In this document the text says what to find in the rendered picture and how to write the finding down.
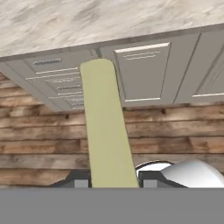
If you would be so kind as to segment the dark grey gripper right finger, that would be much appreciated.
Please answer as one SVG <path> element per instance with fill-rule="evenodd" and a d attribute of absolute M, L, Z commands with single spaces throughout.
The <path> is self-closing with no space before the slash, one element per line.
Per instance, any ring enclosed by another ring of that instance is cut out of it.
<path fill-rule="evenodd" d="M 138 180 L 142 188 L 185 188 L 184 185 L 168 180 L 160 171 L 140 171 Z"/>

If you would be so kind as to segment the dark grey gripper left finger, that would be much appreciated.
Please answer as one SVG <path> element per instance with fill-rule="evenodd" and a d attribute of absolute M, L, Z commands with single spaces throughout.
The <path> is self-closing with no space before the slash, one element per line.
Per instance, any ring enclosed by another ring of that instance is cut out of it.
<path fill-rule="evenodd" d="M 53 183 L 50 187 L 63 188 L 91 188 L 91 175 L 89 170 L 71 170 L 62 180 Z"/>

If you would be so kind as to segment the grey drawer front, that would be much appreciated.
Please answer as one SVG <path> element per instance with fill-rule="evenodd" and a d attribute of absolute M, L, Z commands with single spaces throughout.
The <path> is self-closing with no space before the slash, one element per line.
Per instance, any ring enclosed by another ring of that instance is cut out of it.
<path fill-rule="evenodd" d="M 57 89 L 57 87 L 82 85 L 81 77 L 77 73 L 29 78 L 27 81 L 48 97 L 80 94 L 82 92 L 82 88 Z"/>
<path fill-rule="evenodd" d="M 44 56 L 27 57 L 24 59 L 14 59 L 7 61 L 6 64 L 15 72 L 25 78 L 39 77 L 46 74 L 53 74 L 62 71 L 74 71 L 75 68 L 86 60 L 90 60 L 90 51 L 63 52 Z M 60 63 L 43 66 L 34 66 L 33 62 L 42 60 L 62 59 Z"/>
<path fill-rule="evenodd" d="M 50 97 L 50 101 L 55 103 L 63 110 L 83 109 L 84 96 L 83 94 L 70 94 L 63 96 Z"/>

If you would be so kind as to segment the grey panelled cupboard door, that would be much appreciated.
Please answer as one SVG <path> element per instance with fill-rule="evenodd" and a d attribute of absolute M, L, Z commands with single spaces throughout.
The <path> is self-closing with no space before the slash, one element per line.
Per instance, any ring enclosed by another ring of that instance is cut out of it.
<path fill-rule="evenodd" d="M 174 102 L 224 100 L 224 30 L 199 35 Z"/>
<path fill-rule="evenodd" d="M 115 65 L 122 105 L 173 103 L 198 40 L 188 34 L 103 47 L 102 57 Z"/>

